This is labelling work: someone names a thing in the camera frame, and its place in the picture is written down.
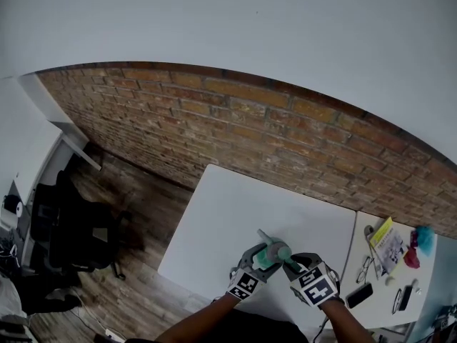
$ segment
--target black office chair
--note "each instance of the black office chair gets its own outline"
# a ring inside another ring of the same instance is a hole
[[[47,251],[53,269],[93,272],[116,268],[119,225],[128,218],[121,212],[113,218],[107,205],[86,201],[68,176],[60,171],[55,186],[38,184],[31,216],[31,237]]]

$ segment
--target electronics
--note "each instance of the electronics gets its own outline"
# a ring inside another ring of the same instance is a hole
[[[360,287],[356,291],[351,292],[346,297],[346,302],[348,303],[349,309],[356,307],[358,304],[360,304],[361,302],[368,299],[372,294],[373,294],[373,287],[371,286],[370,282],[364,284],[362,287]]]
[[[412,286],[405,287],[405,291],[403,293],[403,296],[401,297],[400,307],[398,308],[400,312],[404,311],[406,309],[406,306],[408,306],[409,297],[411,296],[412,291]]]

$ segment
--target blue object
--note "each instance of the blue object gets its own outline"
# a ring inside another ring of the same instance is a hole
[[[419,226],[416,231],[418,247],[427,257],[429,257],[433,250],[435,232],[431,227],[425,226]]]

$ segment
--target eyeglasses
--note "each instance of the eyeglasses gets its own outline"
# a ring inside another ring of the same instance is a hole
[[[363,284],[366,283],[366,274],[368,272],[368,268],[370,267],[371,263],[373,263],[374,258],[371,257],[366,257],[365,262],[363,263],[363,268],[361,272],[357,276],[357,283],[361,283],[363,281]]]
[[[398,289],[397,295],[395,296],[395,301],[393,302],[392,315],[397,312],[398,307],[400,306],[400,301],[401,301],[401,295],[402,294],[403,294],[403,291],[401,289]]]

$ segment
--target brick wall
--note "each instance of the brick wall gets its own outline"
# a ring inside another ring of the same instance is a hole
[[[42,71],[101,148],[195,187],[219,164],[295,192],[457,237],[457,166],[408,132],[308,89],[202,66]]]

